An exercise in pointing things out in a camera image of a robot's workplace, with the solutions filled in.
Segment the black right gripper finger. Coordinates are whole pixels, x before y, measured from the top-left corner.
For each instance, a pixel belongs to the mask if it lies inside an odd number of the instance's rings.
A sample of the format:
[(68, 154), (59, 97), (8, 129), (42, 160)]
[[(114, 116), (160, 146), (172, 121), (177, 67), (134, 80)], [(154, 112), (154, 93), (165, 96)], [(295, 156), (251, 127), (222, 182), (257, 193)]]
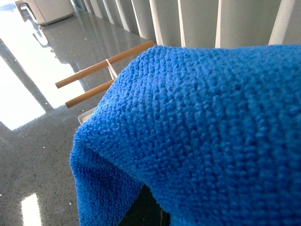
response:
[(170, 214), (164, 212), (144, 185), (133, 206), (118, 226), (169, 226)]

